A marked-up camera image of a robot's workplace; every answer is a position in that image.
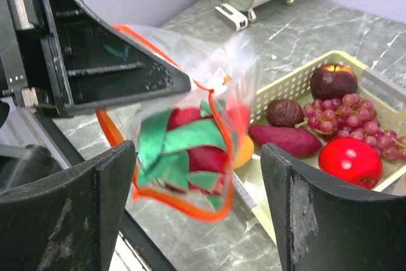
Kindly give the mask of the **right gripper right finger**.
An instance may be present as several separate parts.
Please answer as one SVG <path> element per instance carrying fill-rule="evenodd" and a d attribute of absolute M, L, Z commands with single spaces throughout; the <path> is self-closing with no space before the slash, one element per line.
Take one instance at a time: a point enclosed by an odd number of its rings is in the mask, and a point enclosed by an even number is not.
<path fill-rule="evenodd" d="M 405 198 L 367 190 L 274 144 L 261 171 L 283 270 L 404 270 Z"/>

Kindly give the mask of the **clear orange zip bag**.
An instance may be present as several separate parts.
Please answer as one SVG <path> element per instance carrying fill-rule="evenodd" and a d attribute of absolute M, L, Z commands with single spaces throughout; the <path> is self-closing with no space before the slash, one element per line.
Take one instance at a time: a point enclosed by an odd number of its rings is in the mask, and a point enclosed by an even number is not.
<path fill-rule="evenodd" d="M 246 31 L 221 44 L 169 30 L 115 29 L 188 76 L 190 91 L 141 102 L 125 128 L 106 110 L 96 116 L 111 146 L 132 140 L 137 152 L 133 200 L 154 199 L 205 222 L 233 203 L 233 170 L 253 153 L 247 142 L 259 57 Z"/>

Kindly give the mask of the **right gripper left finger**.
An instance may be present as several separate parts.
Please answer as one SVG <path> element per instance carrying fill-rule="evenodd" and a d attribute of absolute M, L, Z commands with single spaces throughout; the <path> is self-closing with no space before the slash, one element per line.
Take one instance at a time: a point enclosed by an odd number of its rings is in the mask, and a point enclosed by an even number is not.
<path fill-rule="evenodd" d="M 134 143 L 1 194 L 2 270 L 108 270 Z"/>

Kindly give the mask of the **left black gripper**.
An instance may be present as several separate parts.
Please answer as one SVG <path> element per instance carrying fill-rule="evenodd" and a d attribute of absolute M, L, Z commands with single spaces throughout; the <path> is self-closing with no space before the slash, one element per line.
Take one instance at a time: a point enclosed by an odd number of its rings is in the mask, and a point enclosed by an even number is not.
<path fill-rule="evenodd" d="M 1 0 L 1 98 L 49 109 L 50 85 L 60 117 L 191 90 L 184 72 L 83 0 Z"/>

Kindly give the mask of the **pink dragon fruit toy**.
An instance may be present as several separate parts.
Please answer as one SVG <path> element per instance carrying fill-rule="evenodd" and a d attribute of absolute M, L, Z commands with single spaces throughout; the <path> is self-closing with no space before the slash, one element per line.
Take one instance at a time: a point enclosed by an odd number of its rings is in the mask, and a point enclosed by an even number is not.
<path fill-rule="evenodd" d="M 201 101 L 139 123 L 133 199 L 154 199 L 201 220 L 230 209 L 232 172 L 249 111 L 243 103 Z"/>

